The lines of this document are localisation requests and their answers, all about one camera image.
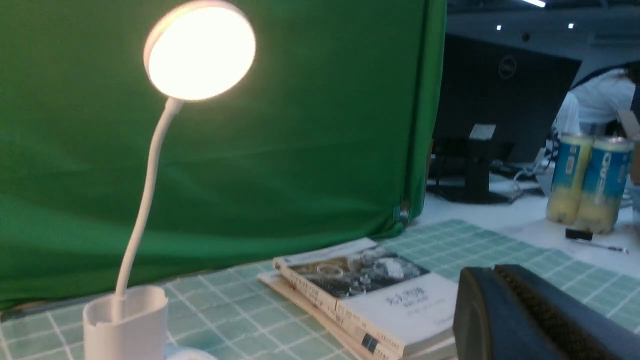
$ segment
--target glowing lamp light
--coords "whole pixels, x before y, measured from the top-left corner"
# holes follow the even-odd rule
[[[234,86],[254,55],[255,35],[240,10],[221,1],[195,1],[158,22],[145,44],[144,62],[160,92],[197,101]]]
[[[83,310],[85,360],[215,360],[166,344],[168,299],[159,286],[127,289],[147,224],[164,136],[185,102],[222,94],[249,71],[255,34],[244,14],[221,0],[196,0],[167,13],[150,32],[143,61],[151,83],[168,99],[151,139],[138,217],[116,290]]]

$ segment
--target lamp head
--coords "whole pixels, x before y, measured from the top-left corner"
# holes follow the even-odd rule
[[[144,50],[151,83],[184,101],[214,97],[249,71],[255,34],[244,14],[222,0],[196,0],[167,13]]]

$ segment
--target book spine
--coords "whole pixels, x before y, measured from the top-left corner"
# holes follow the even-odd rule
[[[357,324],[350,322],[342,316],[339,316],[334,310],[327,308],[321,309],[331,320],[337,323],[342,329],[349,334],[354,340],[360,343],[361,346],[367,349],[368,352],[373,354],[374,357],[380,360],[400,360],[400,355],[389,349],[385,345],[381,344],[376,338],[367,334],[363,329],[359,328]]]
[[[291,270],[287,265],[283,264],[278,258],[273,260],[273,267],[280,272],[282,277],[287,279],[302,295],[304,295],[313,305],[319,309],[326,307],[335,311],[337,299],[326,293],[314,283],[306,280],[302,275]]]
[[[384,344],[399,357],[404,356],[405,345],[389,336],[383,329],[375,326],[366,319],[361,318],[358,314],[349,310],[340,301],[336,303],[335,312],[337,316],[343,317],[346,321],[353,322],[357,327],[361,328],[367,334],[372,334],[373,338]]]

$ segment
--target tennis ball can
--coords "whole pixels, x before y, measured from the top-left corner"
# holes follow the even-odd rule
[[[566,225],[575,222],[592,145],[593,138],[587,135],[561,135],[547,202],[547,219]]]
[[[618,221],[634,143],[626,138],[597,138],[584,174],[576,228],[607,234]]]

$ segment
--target paperback book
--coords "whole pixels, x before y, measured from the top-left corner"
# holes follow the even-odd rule
[[[319,309],[398,358],[452,337],[458,285],[370,239],[283,256],[273,266]]]
[[[318,309],[309,299],[298,292],[279,272],[259,274],[258,279],[315,318],[342,346],[357,357],[358,360],[444,360],[453,359],[456,356],[456,343],[453,337],[431,348],[404,358],[398,358],[392,352],[380,351],[384,348],[384,346],[380,344],[372,348],[371,339],[369,339],[362,330],[354,332],[355,327],[351,326],[348,322],[340,318],[329,317],[324,311]]]

